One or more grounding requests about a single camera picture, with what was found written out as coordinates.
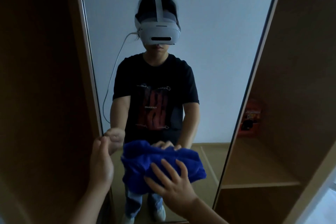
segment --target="shoe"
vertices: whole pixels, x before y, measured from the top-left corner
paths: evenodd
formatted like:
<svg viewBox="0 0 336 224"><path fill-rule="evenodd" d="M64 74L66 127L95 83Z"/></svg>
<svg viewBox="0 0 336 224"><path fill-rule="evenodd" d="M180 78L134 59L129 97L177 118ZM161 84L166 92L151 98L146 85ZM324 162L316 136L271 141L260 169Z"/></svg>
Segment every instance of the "shoe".
<svg viewBox="0 0 336 224"><path fill-rule="evenodd" d="M166 220L166 210L162 206L157 212L154 212L154 220L156 222L164 222Z"/></svg>
<svg viewBox="0 0 336 224"><path fill-rule="evenodd" d="M125 214L121 220L121 224L134 224L134 218L128 218Z"/></svg>

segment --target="cleaning cloth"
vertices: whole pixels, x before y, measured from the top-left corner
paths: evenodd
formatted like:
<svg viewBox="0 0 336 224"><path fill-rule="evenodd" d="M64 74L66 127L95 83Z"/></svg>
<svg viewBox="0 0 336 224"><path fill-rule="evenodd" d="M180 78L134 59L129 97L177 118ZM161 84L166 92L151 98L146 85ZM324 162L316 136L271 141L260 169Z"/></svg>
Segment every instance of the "cleaning cloth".
<svg viewBox="0 0 336 224"><path fill-rule="evenodd" d="M147 141L137 140L125 144L124 153L121 156L121 161L125 168L123 182L129 191L136 194L153 193L145 183L144 176L152 178L163 186L150 167L150 164L154 162L165 175L171 178L161 164L161 159L163 158L169 162L179 175L181 175L181 169L175 160L182 161L188 169L188 178L191 183L205 179L207 176L197 152L185 148L175 151L174 147L162 150L158 147L150 146Z"/></svg>

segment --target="blue jeans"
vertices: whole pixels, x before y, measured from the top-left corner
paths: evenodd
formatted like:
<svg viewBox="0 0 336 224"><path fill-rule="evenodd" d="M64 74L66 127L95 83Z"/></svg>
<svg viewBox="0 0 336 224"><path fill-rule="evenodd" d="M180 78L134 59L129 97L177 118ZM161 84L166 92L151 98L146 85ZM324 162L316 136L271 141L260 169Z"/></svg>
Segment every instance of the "blue jeans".
<svg viewBox="0 0 336 224"><path fill-rule="evenodd" d="M142 204L142 195L135 194L130 192L125 185L125 196L126 196L126 204L125 204L125 215L128 218L134 218L138 212L140 211ZM148 194L148 208L151 213L154 211L158 211L162 207L162 197L158 194L150 193Z"/></svg>

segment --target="black t-shirt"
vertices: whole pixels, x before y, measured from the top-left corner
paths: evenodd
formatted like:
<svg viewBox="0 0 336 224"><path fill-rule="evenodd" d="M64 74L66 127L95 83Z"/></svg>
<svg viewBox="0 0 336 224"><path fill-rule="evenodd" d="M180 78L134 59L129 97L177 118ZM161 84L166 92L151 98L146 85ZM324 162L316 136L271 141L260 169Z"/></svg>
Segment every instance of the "black t-shirt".
<svg viewBox="0 0 336 224"><path fill-rule="evenodd" d="M157 67L143 54L125 58L117 69L113 99L131 96L125 143L147 140L150 144L180 136L183 104L199 103L191 67L172 54Z"/></svg>

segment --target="vr headset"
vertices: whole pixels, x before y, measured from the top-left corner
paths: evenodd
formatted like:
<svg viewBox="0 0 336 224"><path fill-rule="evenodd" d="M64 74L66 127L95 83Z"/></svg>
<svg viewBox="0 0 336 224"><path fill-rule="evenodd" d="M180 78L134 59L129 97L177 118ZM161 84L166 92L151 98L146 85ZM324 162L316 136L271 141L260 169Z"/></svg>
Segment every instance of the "vr headset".
<svg viewBox="0 0 336 224"><path fill-rule="evenodd" d="M181 27L174 14L164 11L161 0L155 0L156 13L149 12L135 17L135 26L144 44L176 44Z"/></svg>

